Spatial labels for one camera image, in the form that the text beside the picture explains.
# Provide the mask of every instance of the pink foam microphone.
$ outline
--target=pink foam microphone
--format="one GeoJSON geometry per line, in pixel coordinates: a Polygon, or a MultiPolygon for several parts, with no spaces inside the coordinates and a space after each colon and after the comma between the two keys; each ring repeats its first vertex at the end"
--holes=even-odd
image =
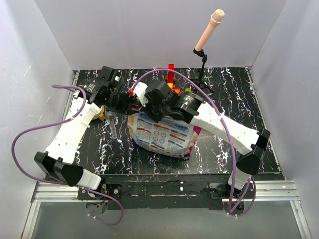
{"type": "Polygon", "coordinates": [[[201,49],[203,49],[204,45],[206,44],[206,42],[208,41],[208,39],[210,38],[210,36],[212,35],[212,33],[214,32],[215,28],[222,23],[223,19],[224,19],[225,13],[223,10],[218,9],[216,10],[211,18],[210,18],[210,22],[206,28],[206,30],[204,31],[204,33],[202,34],[200,40],[198,41],[197,45],[195,46],[195,50],[196,51],[201,51],[201,49]]]}

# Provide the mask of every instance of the orange object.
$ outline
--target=orange object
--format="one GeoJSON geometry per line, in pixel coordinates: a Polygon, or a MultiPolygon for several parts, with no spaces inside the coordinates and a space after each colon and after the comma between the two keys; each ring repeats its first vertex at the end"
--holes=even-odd
{"type": "MultiPolygon", "coordinates": [[[[174,64],[169,64],[168,68],[170,70],[174,70],[174,64]]],[[[169,71],[165,81],[167,82],[168,86],[172,90],[174,90],[177,94],[179,94],[180,93],[180,89],[179,88],[175,88],[175,80],[176,80],[176,77],[174,76],[174,73],[169,71]]]]}

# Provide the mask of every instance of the microphone stand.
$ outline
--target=microphone stand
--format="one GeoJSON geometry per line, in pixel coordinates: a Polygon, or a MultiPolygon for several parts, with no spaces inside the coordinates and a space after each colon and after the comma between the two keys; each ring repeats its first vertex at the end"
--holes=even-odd
{"type": "Polygon", "coordinates": [[[214,91],[209,87],[209,85],[207,85],[205,83],[205,81],[203,80],[203,75],[204,75],[204,68],[205,68],[205,63],[207,61],[207,55],[204,53],[204,50],[201,49],[200,51],[196,51],[195,48],[193,50],[193,52],[197,55],[201,57],[201,60],[203,62],[201,69],[198,70],[199,73],[199,77],[196,79],[191,79],[198,87],[200,87],[202,90],[207,88],[212,94],[214,93],[214,91]]]}

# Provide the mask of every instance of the white plastic part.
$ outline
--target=white plastic part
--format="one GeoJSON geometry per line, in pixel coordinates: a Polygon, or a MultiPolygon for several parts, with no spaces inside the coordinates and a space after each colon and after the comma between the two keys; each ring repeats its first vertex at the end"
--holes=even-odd
{"type": "MultiPolygon", "coordinates": [[[[228,184],[232,185],[233,172],[231,172],[230,177],[228,179],[228,184]]],[[[250,178],[250,174],[244,173],[236,167],[236,178],[235,178],[235,188],[238,190],[242,190],[245,186],[245,183],[250,178]]]]}
{"type": "Polygon", "coordinates": [[[101,177],[84,169],[82,178],[77,183],[78,186],[96,190],[101,182],[101,177]]]}
{"type": "Polygon", "coordinates": [[[251,145],[256,144],[257,131],[247,128],[227,116],[218,116],[215,109],[208,103],[201,104],[197,110],[199,115],[194,116],[190,124],[201,127],[217,137],[228,142],[226,131],[220,122],[222,117],[226,123],[234,147],[243,155],[252,151],[251,145]]]}
{"type": "Polygon", "coordinates": [[[147,87],[147,84],[138,82],[133,90],[133,93],[135,93],[136,96],[139,98],[139,101],[141,102],[143,107],[145,107],[146,104],[149,102],[149,100],[145,97],[145,90],[147,87]]]}
{"type": "MultiPolygon", "coordinates": [[[[82,103],[82,98],[73,98],[71,108],[66,118],[71,118],[80,109],[82,103]]],[[[84,109],[78,117],[61,126],[53,142],[45,150],[48,152],[48,156],[54,159],[62,158],[63,163],[72,164],[79,142],[86,128],[89,126],[90,121],[99,109],[100,107],[96,104],[88,104],[86,102],[84,109]]]]}

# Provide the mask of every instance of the gray wall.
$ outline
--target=gray wall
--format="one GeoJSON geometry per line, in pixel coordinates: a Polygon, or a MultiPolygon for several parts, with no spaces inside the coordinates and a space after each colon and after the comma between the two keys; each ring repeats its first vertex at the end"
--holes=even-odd
{"type": "MultiPolygon", "coordinates": [[[[62,118],[72,70],[34,0],[0,0],[0,238],[20,238],[35,181],[24,176],[11,156],[13,138],[22,130],[62,118]]],[[[58,128],[32,132],[17,143],[27,172],[43,177],[34,163],[58,128]]]]}
{"type": "Polygon", "coordinates": [[[36,0],[72,69],[200,66],[192,50],[211,14],[224,22],[207,66],[252,65],[286,0],[36,0]]]}
{"type": "Polygon", "coordinates": [[[279,163],[319,238],[319,2],[288,0],[253,65],[279,163]]]}

